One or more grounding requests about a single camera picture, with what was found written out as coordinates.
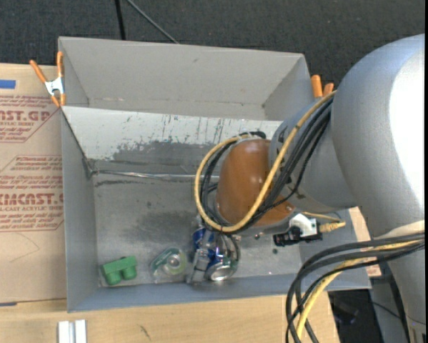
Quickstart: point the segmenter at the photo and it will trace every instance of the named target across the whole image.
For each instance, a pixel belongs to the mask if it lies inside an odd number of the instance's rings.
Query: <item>gray floor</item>
[[[134,1],[182,44],[304,53],[335,85],[373,49],[425,32],[425,0]],[[168,41],[122,3],[129,40]],[[59,36],[118,39],[113,0],[0,0],[0,62],[53,64]],[[370,323],[360,314],[342,341],[380,342]]]

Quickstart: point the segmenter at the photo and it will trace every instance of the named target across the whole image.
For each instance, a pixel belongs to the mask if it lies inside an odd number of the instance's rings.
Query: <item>green block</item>
[[[136,257],[123,257],[113,262],[103,264],[101,270],[107,284],[109,286],[114,286],[120,283],[122,279],[130,280],[136,278],[136,265]]]

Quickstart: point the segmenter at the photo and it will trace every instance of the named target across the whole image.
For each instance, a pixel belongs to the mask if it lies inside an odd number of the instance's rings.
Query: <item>black pole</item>
[[[120,0],[114,0],[114,1],[115,1],[116,16],[119,20],[120,37],[122,41],[126,41],[125,26],[123,24],[123,16],[121,15]]]

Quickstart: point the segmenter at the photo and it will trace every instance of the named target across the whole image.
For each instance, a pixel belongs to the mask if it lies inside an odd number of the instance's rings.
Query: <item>table surface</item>
[[[5,70],[6,65],[0,64],[0,72]],[[56,342],[57,322],[76,319],[87,320],[89,343],[284,342],[285,299],[257,297],[70,314],[65,299],[23,302],[0,307],[0,342]],[[320,342],[339,343],[327,293],[321,295],[309,320]],[[302,341],[310,339],[305,336]]]

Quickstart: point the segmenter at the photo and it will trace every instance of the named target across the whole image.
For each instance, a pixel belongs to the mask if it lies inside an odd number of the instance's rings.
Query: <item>wire bundle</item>
[[[359,249],[363,248],[368,248],[368,250],[359,251]],[[422,232],[400,237],[377,239],[370,242],[345,244],[315,254],[303,264],[287,294],[286,314],[288,327],[286,342],[289,342],[289,332],[294,342],[300,343],[303,328],[306,328],[313,342],[318,342],[310,323],[307,321],[307,316],[320,293],[343,271],[367,267],[379,262],[388,262],[417,252],[423,248],[424,233]],[[366,260],[366,258],[371,257],[374,257],[374,260]],[[340,265],[315,280],[307,289],[305,295],[302,296],[302,280],[305,277],[322,267],[340,262]],[[297,307],[292,312],[291,304],[294,298],[296,298]],[[298,315],[299,321],[297,327],[295,327],[294,320]]]
[[[335,91],[326,95],[324,98],[316,102],[316,104],[304,114],[304,116],[289,132],[289,135],[286,138],[285,142],[282,144],[279,154],[277,155],[277,158],[271,170],[269,171],[268,177],[266,178],[266,181],[264,182],[264,185],[255,203],[247,212],[245,217],[233,226],[223,225],[222,221],[218,217],[216,217],[215,213],[209,208],[207,200],[208,193],[214,190],[216,187],[216,184],[210,184],[211,176],[221,156],[231,145],[236,144],[238,141],[249,138],[251,136],[263,137],[263,133],[252,132],[250,134],[240,134],[239,136],[227,139],[221,142],[220,144],[217,144],[213,149],[208,152],[208,154],[203,158],[201,164],[199,165],[194,182],[196,207],[202,219],[206,222],[208,226],[225,234],[239,233],[256,224],[266,212],[285,202],[291,196],[293,196],[293,194],[296,193],[304,175],[306,166],[309,163],[309,160],[312,154],[314,153],[317,144],[319,143],[329,124],[331,115],[331,105],[333,102],[334,93]],[[298,131],[303,127],[303,125],[304,129],[302,130],[301,136],[298,138],[298,141],[296,142],[294,148],[291,151],[291,154],[288,158],[289,160],[282,165],[284,156],[290,144],[293,142]],[[301,171],[299,173],[297,181],[295,182],[293,190],[290,192],[289,195],[287,195],[280,201],[275,202],[277,197],[281,194],[282,189],[289,182],[290,175],[296,168],[299,161],[302,160],[304,154],[306,154],[306,156],[304,158]],[[200,182],[204,167],[206,167],[206,171],[204,172],[202,182]],[[272,187],[269,194],[265,196],[279,168],[281,169],[280,174],[277,177],[277,180],[275,181],[274,186]]]

